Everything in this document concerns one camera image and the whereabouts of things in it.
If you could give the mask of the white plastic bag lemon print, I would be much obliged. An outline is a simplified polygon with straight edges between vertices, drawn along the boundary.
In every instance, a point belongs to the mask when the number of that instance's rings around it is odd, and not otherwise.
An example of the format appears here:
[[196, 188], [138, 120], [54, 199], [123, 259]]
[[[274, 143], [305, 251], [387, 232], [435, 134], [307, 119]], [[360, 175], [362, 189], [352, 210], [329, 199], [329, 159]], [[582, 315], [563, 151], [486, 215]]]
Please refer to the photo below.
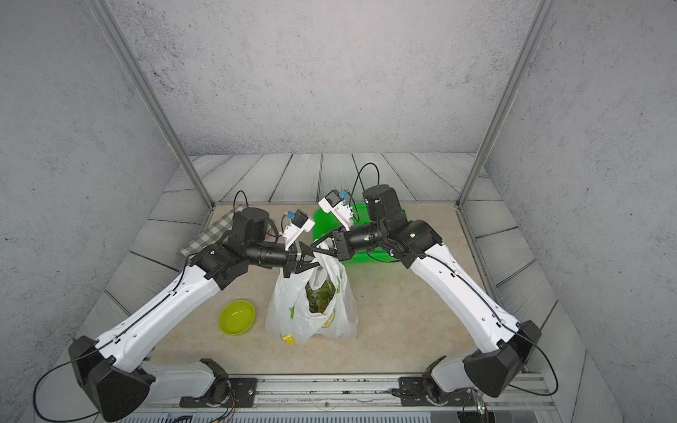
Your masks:
[[345, 266], [317, 254], [315, 267], [278, 277], [266, 315], [266, 329], [289, 345], [312, 337], [354, 339], [358, 332], [357, 301]]

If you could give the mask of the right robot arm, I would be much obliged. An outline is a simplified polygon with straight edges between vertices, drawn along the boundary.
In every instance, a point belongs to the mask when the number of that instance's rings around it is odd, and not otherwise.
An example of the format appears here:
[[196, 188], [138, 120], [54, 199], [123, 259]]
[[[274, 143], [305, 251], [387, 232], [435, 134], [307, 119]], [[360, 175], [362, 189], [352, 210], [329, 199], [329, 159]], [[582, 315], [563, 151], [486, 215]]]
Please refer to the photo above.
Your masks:
[[381, 248], [424, 280], [465, 326], [476, 349], [462, 359], [442, 357], [427, 368], [424, 394], [431, 403], [470, 387], [498, 398], [539, 351], [539, 326], [519, 321], [482, 290], [428, 222], [409, 220], [394, 188], [379, 184], [363, 197], [368, 222], [362, 225], [354, 224], [347, 192], [332, 190], [319, 200], [339, 225], [318, 238], [320, 243], [330, 238], [333, 248], [318, 252], [347, 261], [358, 251]]

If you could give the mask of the pineapple front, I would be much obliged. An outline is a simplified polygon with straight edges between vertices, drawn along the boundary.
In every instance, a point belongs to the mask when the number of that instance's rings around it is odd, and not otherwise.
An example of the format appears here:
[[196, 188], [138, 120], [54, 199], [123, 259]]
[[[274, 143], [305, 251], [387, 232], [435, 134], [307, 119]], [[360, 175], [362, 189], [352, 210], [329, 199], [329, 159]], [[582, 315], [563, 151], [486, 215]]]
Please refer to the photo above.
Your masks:
[[309, 303], [310, 313], [324, 313], [335, 296], [336, 287], [328, 278], [323, 285], [317, 289], [312, 288], [310, 283], [307, 283], [305, 292]]

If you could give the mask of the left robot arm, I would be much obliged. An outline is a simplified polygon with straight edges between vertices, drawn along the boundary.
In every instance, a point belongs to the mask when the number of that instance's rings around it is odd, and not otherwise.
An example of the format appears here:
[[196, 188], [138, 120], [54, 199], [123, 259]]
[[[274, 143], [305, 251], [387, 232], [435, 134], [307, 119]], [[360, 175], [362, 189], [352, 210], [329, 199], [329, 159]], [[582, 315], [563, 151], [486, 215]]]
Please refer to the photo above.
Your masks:
[[143, 361], [187, 315], [245, 274], [250, 266], [278, 267], [284, 276], [316, 267], [311, 248], [298, 238], [314, 227], [303, 211], [287, 214], [290, 223], [275, 240], [267, 211], [236, 211], [231, 229], [188, 255], [181, 273], [130, 317], [97, 338], [82, 336], [69, 346], [76, 382], [104, 421], [123, 419], [146, 402], [181, 398], [201, 405], [232, 405], [227, 372], [211, 359], [170, 370], [144, 368]]

